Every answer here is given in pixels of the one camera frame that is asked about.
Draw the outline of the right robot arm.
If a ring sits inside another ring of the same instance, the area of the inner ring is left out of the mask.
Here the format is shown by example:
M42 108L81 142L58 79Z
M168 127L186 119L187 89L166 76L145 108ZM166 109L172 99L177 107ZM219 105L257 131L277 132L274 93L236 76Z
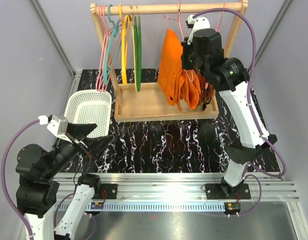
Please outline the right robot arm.
M212 28L193 30L182 42L182 67L196 70L225 101L239 132L239 140L226 148L230 161L219 188L226 198L238 194L248 162L253 162L274 144L255 110L248 90L249 74L237 58L224 57L221 35Z

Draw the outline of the orange trousers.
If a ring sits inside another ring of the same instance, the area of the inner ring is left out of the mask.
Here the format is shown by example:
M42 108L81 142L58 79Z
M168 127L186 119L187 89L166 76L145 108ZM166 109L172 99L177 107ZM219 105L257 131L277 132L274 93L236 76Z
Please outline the orange trousers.
M157 82L169 105L177 105L181 111L180 101L184 100L189 109L194 110L200 101L200 81L194 70L182 68L181 55L181 42L177 34L168 28L161 50Z

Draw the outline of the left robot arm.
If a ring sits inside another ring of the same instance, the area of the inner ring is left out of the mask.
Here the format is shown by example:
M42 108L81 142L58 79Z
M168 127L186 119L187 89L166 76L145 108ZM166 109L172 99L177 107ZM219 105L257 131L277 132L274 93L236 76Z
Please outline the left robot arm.
M54 225L57 192L60 184L54 180L77 154L99 158L113 141L112 135L89 138L97 127L90 124L66 124L65 136L51 151L29 144L18 153L16 172L20 186L16 192L17 209L30 225L29 237L36 240L73 240L79 222L91 199L106 196L101 179L92 173L82 174L77 181L73 199L57 225Z

